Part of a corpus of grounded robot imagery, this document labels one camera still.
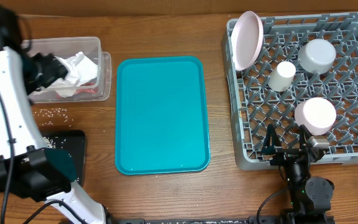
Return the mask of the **pink small bowl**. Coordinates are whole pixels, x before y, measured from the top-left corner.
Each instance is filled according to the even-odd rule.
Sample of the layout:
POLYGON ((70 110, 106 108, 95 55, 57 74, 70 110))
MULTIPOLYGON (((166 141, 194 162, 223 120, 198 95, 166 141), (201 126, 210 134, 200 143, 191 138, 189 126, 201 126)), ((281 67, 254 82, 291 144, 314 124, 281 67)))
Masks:
POLYGON ((295 122, 304 125, 312 135, 327 133, 336 120, 336 109, 324 98, 302 101, 295 109, 295 122))

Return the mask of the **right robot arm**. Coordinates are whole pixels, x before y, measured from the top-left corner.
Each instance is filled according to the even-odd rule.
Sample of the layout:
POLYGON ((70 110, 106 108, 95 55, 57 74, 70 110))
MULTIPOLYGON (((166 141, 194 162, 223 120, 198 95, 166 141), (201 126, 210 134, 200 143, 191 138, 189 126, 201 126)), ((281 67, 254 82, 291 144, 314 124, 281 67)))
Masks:
POLYGON ((273 125, 268 125, 262 154, 271 155, 269 163, 277 166, 287 187, 265 199, 256 214, 256 222, 262 223, 260 216, 264 205, 272 198, 288 192, 291 208, 283 209, 274 219, 275 223, 334 223, 326 212, 331 209, 334 184, 322 177, 313 177, 311 163, 327 153, 329 142, 323 136, 314 136, 305 125, 300 126, 299 147, 284 149, 273 125))

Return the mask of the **white cup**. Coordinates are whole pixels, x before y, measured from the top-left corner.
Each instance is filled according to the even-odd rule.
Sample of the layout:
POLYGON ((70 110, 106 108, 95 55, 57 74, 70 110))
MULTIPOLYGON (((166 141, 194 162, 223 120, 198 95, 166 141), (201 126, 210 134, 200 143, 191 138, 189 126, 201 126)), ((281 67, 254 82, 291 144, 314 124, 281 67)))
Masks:
POLYGON ((270 73, 268 86, 274 91, 283 92, 289 89, 295 73, 296 67, 294 64, 288 61, 280 62, 270 73))

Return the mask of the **white napkin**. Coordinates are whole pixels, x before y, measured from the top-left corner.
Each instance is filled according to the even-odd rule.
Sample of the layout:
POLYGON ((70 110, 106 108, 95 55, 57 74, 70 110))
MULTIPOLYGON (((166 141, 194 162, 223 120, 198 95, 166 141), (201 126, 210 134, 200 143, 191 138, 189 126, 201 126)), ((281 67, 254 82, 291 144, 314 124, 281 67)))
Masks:
MULTIPOLYGON (((65 78, 54 81, 47 89, 56 88, 57 95, 63 98, 73 96, 79 86, 89 83, 98 76, 98 65, 92 62, 83 52, 69 58, 55 57, 67 69, 65 78)), ((48 90, 35 91, 32 95, 41 95, 48 90)))

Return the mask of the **white plate with crumbs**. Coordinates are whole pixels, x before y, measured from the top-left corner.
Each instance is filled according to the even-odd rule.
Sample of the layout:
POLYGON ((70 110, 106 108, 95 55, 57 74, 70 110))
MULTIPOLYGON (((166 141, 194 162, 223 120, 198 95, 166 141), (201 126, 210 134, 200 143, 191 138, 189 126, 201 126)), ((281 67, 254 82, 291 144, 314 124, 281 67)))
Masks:
POLYGON ((262 21, 256 13, 247 11, 238 18, 231 34, 232 59, 237 71, 249 68, 257 60, 263 34, 262 21))

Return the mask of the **red snack wrapper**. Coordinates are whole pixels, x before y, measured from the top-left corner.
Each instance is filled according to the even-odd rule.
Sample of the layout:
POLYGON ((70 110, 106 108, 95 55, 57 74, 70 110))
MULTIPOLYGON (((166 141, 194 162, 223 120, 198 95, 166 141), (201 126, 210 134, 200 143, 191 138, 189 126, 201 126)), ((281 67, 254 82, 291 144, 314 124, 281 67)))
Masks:
POLYGON ((99 87, 90 88, 90 84, 84 84, 87 88, 79 88, 75 90, 57 90, 56 93, 59 98, 68 98, 81 93, 96 94, 99 91, 99 87))

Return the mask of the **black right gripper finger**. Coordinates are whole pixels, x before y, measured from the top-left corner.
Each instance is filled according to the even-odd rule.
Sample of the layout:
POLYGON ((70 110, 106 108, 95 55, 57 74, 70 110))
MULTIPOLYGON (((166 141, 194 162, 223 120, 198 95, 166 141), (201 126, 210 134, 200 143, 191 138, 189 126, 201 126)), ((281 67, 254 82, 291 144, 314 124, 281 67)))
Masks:
POLYGON ((307 127, 302 124, 300 126, 300 146, 306 146, 306 143, 310 137, 312 137, 312 134, 309 132, 307 127))
POLYGON ((278 137, 275 128, 272 124, 267 126, 267 133, 264 140, 264 145, 261 149, 262 154, 275 154, 277 149, 282 147, 280 138, 278 137))

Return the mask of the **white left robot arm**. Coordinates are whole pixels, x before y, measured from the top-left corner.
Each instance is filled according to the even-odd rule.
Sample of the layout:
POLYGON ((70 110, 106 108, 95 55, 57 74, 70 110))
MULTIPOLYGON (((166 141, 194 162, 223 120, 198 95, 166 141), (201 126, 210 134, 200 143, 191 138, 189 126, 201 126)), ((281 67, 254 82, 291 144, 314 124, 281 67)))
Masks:
POLYGON ((29 95, 68 75, 52 54, 29 55, 15 12, 0 5, 0 192, 53 206, 73 223, 115 218, 78 183, 71 155, 47 146, 29 95))

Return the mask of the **grey bowl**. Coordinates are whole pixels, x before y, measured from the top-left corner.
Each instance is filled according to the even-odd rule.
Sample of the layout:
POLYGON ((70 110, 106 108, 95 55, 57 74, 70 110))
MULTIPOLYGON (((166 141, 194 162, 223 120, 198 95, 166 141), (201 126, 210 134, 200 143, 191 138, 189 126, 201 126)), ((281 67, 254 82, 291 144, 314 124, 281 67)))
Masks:
POLYGON ((298 59, 303 70, 309 73, 324 74, 328 72, 336 58, 336 50, 324 39, 308 42, 298 52, 298 59))

